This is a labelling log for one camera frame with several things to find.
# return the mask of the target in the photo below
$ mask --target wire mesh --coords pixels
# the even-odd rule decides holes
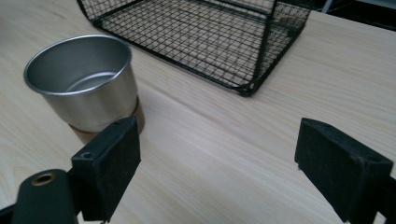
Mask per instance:
[[[78,2],[95,26],[245,95],[259,88],[309,14],[262,0]]]

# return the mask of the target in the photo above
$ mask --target metal cup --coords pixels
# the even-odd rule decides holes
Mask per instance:
[[[24,79],[65,122],[98,133],[134,112],[131,59],[129,47],[116,37],[79,36],[37,53],[26,65]]]

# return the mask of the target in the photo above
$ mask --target cup rim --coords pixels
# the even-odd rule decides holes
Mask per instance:
[[[29,77],[28,77],[28,70],[29,70],[29,67],[30,67],[31,64],[34,63],[35,60],[37,60],[43,53],[45,53],[46,51],[48,51],[48,50],[50,50],[50,49],[52,49],[52,48],[54,48],[54,47],[56,47],[56,46],[58,46],[58,45],[61,45],[61,44],[63,44],[63,43],[66,43],[66,42],[74,41],[74,40],[77,40],[77,39],[83,39],[83,38],[93,38],[93,37],[100,37],[100,38],[113,39],[113,40],[118,41],[118,42],[119,42],[122,46],[124,46],[125,48],[127,48],[127,59],[126,59],[126,62],[127,62],[127,63],[125,63],[125,65],[117,72],[116,75],[114,75],[113,77],[109,78],[107,81],[105,81],[105,82],[103,82],[103,83],[101,83],[101,84],[99,84],[99,85],[96,85],[96,86],[94,86],[94,87],[91,87],[91,88],[88,88],[88,89],[85,89],[85,90],[81,90],[81,91],[68,91],[68,92],[44,91],[44,90],[39,89],[38,87],[36,87],[35,85],[33,85],[33,84],[29,81]],[[123,41],[123,40],[121,40],[121,39],[119,39],[119,38],[117,38],[117,37],[115,37],[115,36],[112,36],[112,35],[80,35],[80,36],[75,36],[75,37],[67,38],[67,39],[65,39],[65,40],[56,42],[56,43],[54,43],[54,44],[52,44],[52,45],[50,45],[50,46],[48,46],[48,47],[46,47],[46,48],[40,50],[40,51],[29,61],[29,63],[26,64],[26,66],[25,66],[25,68],[24,68],[24,71],[23,71],[23,78],[24,78],[25,83],[26,83],[33,91],[36,91],[36,92],[38,92],[38,93],[40,93],[40,94],[49,95],[49,96],[73,96],[73,95],[79,95],[79,94],[82,94],[82,93],[85,93],[85,92],[90,92],[90,91],[97,90],[97,89],[99,89],[99,88],[105,86],[106,84],[110,83],[110,82],[113,81],[115,78],[117,78],[120,74],[122,74],[122,73],[130,66],[131,60],[132,60],[132,52],[131,52],[131,50],[129,49],[128,44],[127,44],[125,41]]]

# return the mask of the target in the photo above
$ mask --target light wood surface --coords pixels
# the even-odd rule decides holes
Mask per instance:
[[[25,85],[24,66],[48,45],[98,33],[73,0],[0,0],[0,207],[26,177],[68,170],[83,146]],[[293,161],[302,117],[396,161],[393,32],[313,12],[251,98],[132,50],[142,162],[112,223],[342,223]]]

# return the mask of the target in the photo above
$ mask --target wooden coaster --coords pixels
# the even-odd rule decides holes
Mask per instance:
[[[132,116],[137,116],[137,129],[139,133],[142,133],[143,128],[145,127],[145,115],[143,114],[143,109],[142,105],[140,104],[139,97],[137,97],[136,107],[134,108],[134,112],[132,113],[131,117]],[[99,134],[79,130],[71,124],[69,124],[69,126],[72,128],[73,132],[78,136],[79,140],[81,140],[84,145],[89,143],[97,134]]]

